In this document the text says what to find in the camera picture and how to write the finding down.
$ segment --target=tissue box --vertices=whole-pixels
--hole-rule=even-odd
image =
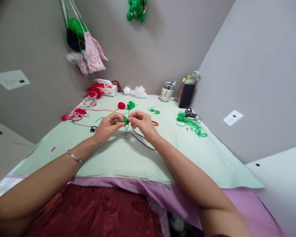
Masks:
[[[116,96],[117,95],[117,85],[108,85],[108,84],[97,83],[93,86],[99,88],[102,95],[108,95],[108,96]]]

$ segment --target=plastic cup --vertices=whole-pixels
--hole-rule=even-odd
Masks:
[[[96,99],[96,92],[81,92],[77,95],[77,97],[82,100],[82,108],[84,109],[93,108],[98,104]]]

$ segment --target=silver bracelet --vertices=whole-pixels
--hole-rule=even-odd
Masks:
[[[68,150],[68,151],[69,151],[68,155],[70,155],[75,161],[77,161],[78,163],[81,163],[81,164],[83,163],[82,160],[79,160],[77,157],[75,157],[70,150]]]

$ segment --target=red thread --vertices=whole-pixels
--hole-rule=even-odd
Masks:
[[[66,114],[62,116],[63,121],[72,120],[72,121],[79,121],[82,119],[82,116],[87,114],[86,110],[81,109],[81,107],[75,109],[74,112]]]
[[[93,109],[87,109],[87,110],[93,110]],[[119,109],[116,109],[116,110],[119,110]],[[105,110],[105,111],[115,112],[116,110]],[[93,111],[104,111],[104,110],[93,110]]]

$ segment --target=forearm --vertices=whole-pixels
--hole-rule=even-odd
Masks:
[[[178,185],[199,208],[236,210],[217,184],[164,138],[157,136],[151,144],[165,160]]]
[[[72,153],[85,160],[97,145],[86,139]],[[37,213],[74,177],[81,164],[67,153],[46,164],[0,197],[0,220],[26,218],[32,221]]]

